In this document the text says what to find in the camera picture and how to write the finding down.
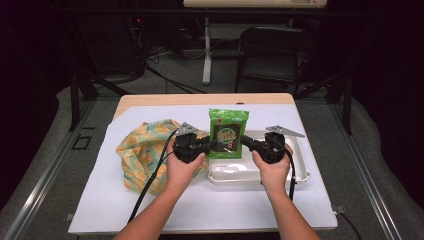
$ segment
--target black cord on table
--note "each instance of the black cord on table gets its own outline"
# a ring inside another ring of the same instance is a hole
[[[146,185],[144,186],[143,190],[141,191],[140,196],[138,197],[138,200],[137,200],[137,202],[134,206],[134,209],[131,213],[130,219],[128,220],[128,223],[130,223],[134,219],[135,215],[137,214],[138,208],[140,207],[141,201],[143,201],[144,196],[146,195],[147,191],[150,188],[150,185],[153,183],[153,181],[156,178],[156,175],[159,171],[160,166],[162,165],[165,158],[169,156],[170,153],[168,155],[166,155],[166,157],[164,157],[165,152],[166,152],[166,148],[168,147],[169,141],[171,140],[172,136],[174,136],[174,134],[176,132],[177,132],[177,130],[173,131],[171,133],[171,135],[169,135],[168,139],[166,140],[165,145],[164,145],[163,150],[162,150],[162,154],[161,154],[160,159],[158,161],[158,165],[156,166],[155,171],[152,173],[152,176],[150,176],[149,180],[147,181]]]
[[[279,145],[280,146],[280,150],[282,150],[282,149],[284,149],[284,152],[287,154],[287,156],[289,157],[289,159],[290,159],[290,165],[291,165],[291,168],[292,168],[292,177],[291,177],[291,180],[290,180],[290,189],[289,189],[289,198],[290,198],[290,200],[292,200],[293,201],[293,195],[294,195],[294,188],[295,188],[295,186],[296,186],[296,169],[295,169],[295,167],[294,167],[294,161],[293,161],[293,156],[292,156],[292,154],[290,153],[290,151],[289,150],[287,150],[284,146],[283,146],[283,144],[281,144],[281,143],[279,143],[278,141],[276,141],[275,139],[273,139],[273,138],[267,138],[267,139],[269,139],[269,140],[271,140],[271,141],[273,141],[274,143],[276,143],[277,145]]]

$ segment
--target green package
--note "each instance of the green package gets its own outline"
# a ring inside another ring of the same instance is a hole
[[[208,155],[211,159],[241,158],[240,137],[246,129],[249,111],[209,109],[211,140],[218,139]]]

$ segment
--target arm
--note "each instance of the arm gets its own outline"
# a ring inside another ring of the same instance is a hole
[[[173,146],[174,142],[171,141],[166,149],[167,153],[173,151]],[[158,239],[175,204],[190,184],[194,171],[202,165],[204,159],[205,154],[202,153],[193,162],[186,164],[171,153],[166,164],[168,183],[165,190],[114,239]]]
[[[252,155],[260,170],[261,181],[271,202],[281,239],[320,239],[286,193],[285,182],[290,170],[287,154],[280,162],[273,164],[264,162],[256,151]]]

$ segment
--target plastic container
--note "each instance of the plastic container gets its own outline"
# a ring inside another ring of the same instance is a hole
[[[264,141],[265,132],[246,131],[245,135],[253,139]],[[302,182],[308,180],[309,172],[300,151],[297,137],[285,136],[286,143],[293,149],[293,162],[296,169],[296,181],[300,187]],[[241,159],[209,159],[208,179],[215,185],[260,185],[261,178],[258,167],[252,159],[252,153],[246,146],[242,149]],[[291,169],[287,175],[286,187],[291,180]]]

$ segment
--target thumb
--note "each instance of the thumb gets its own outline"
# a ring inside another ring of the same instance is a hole
[[[193,163],[194,165],[196,165],[197,167],[200,167],[201,165],[202,165],[202,163],[203,163],[203,161],[205,161],[205,156],[206,156],[206,154],[205,153],[200,153],[199,154],[199,156],[197,156],[197,158],[196,159],[194,159],[194,161],[193,162],[191,162],[191,163]]]

